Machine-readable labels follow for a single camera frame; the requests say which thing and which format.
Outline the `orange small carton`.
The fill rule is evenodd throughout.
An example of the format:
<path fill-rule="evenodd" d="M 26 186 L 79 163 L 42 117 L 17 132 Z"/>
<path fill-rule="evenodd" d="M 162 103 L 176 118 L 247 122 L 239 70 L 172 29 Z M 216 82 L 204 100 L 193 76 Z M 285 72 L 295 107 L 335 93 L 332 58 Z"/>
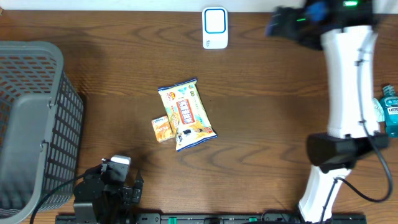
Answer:
<path fill-rule="evenodd" d="M 167 116 L 162 116 L 151 121 L 155 133 L 155 138 L 158 142 L 164 142 L 174 138 L 174 132 L 170 126 Z"/>

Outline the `yellow snack bag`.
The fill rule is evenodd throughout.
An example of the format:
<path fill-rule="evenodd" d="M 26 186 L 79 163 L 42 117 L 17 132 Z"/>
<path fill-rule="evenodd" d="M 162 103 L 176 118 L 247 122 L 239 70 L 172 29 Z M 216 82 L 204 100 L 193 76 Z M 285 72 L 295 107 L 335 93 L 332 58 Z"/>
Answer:
<path fill-rule="evenodd" d="M 208 119 L 196 84 L 197 79 L 192 78 L 158 88 L 178 152 L 218 137 Z"/>

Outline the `light green packet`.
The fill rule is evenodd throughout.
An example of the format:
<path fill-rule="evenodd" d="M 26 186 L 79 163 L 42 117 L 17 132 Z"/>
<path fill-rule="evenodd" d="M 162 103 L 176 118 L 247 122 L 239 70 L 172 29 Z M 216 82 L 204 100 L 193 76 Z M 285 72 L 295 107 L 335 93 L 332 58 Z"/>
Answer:
<path fill-rule="evenodd" d="M 379 102 L 378 99 L 373 98 L 373 106 L 374 106 L 374 112 L 377 118 L 377 121 L 380 122 L 385 122 L 385 116 L 384 116 L 384 110 Z"/>

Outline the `blue mouthwash bottle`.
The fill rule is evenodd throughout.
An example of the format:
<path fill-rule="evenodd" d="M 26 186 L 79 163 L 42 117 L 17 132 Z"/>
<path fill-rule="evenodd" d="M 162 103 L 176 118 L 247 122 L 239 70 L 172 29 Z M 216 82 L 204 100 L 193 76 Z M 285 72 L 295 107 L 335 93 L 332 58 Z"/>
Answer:
<path fill-rule="evenodd" d="M 380 104 L 384 113 L 386 123 L 386 133 L 397 138 L 397 117 L 398 117 L 398 99 L 397 92 L 392 85 L 386 85 L 382 88 L 384 97 L 380 99 Z"/>

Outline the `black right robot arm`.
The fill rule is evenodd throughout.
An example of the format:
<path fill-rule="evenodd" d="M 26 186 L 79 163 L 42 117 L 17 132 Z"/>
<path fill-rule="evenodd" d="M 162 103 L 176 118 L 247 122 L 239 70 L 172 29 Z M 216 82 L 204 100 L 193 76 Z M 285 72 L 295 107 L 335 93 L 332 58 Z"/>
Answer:
<path fill-rule="evenodd" d="M 377 155 L 394 187 L 382 155 L 389 137 L 380 132 L 373 105 L 373 58 L 381 16 L 372 1 L 306 1 L 279 6 L 267 35 L 283 37 L 325 54 L 330 112 L 327 131 L 308 136 L 310 175 L 298 207 L 300 223 L 333 223 L 332 207 L 356 163 Z"/>

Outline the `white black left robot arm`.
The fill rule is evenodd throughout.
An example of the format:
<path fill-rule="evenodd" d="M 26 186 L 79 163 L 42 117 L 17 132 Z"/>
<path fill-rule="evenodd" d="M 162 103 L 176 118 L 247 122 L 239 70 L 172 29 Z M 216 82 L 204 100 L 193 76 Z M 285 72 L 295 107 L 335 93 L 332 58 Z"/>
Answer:
<path fill-rule="evenodd" d="M 138 172 L 127 186 L 128 172 L 129 164 L 111 160 L 87 170 L 73 191 L 75 223 L 135 223 L 131 209 L 141 201 L 144 179 Z"/>

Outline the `grey plastic shopping basket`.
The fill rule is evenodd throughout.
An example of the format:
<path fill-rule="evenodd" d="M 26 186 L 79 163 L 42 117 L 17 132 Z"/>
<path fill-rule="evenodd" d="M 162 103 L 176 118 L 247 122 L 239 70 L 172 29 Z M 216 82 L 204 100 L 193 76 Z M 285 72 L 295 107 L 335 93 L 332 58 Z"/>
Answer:
<path fill-rule="evenodd" d="M 1 222 L 59 208 L 75 182 L 83 101 L 49 42 L 1 42 Z"/>

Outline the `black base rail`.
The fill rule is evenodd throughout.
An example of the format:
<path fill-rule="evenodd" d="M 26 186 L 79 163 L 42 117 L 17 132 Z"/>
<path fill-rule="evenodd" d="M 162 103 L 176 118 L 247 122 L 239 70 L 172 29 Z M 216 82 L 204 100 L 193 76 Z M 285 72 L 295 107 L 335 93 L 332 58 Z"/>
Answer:
<path fill-rule="evenodd" d="M 114 223 L 131 224 L 238 224 L 238 223 L 305 223 L 299 215 L 288 213 L 264 213 L 263 215 L 161 215 L 159 213 L 140 213 L 127 216 L 124 221 Z M 74 215 L 58 215 L 56 224 L 100 223 L 78 222 Z M 323 223 L 334 224 L 367 224 L 365 215 L 332 215 Z"/>

